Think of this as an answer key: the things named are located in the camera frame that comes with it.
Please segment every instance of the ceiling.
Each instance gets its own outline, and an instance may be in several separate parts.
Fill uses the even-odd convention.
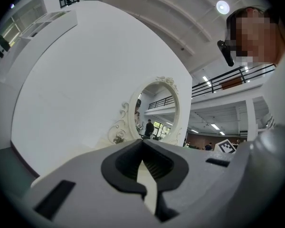
[[[217,41],[224,39],[226,18],[244,6],[267,8],[266,0],[224,0],[227,15],[216,9],[219,0],[103,0],[136,17],[153,30],[179,57],[193,85],[229,71]]]
[[[258,127],[265,128],[266,124],[262,124],[261,120],[269,112],[267,104],[262,97],[255,98],[253,101]],[[153,117],[164,122],[173,123],[174,113]],[[219,131],[211,126],[212,123],[216,124]],[[222,131],[226,136],[247,137],[248,115],[246,102],[241,101],[191,111],[188,130],[190,133],[194,133],[190,131],[191,129],[199,132],[199,134],[218,136],[220,135],[219,132]]]

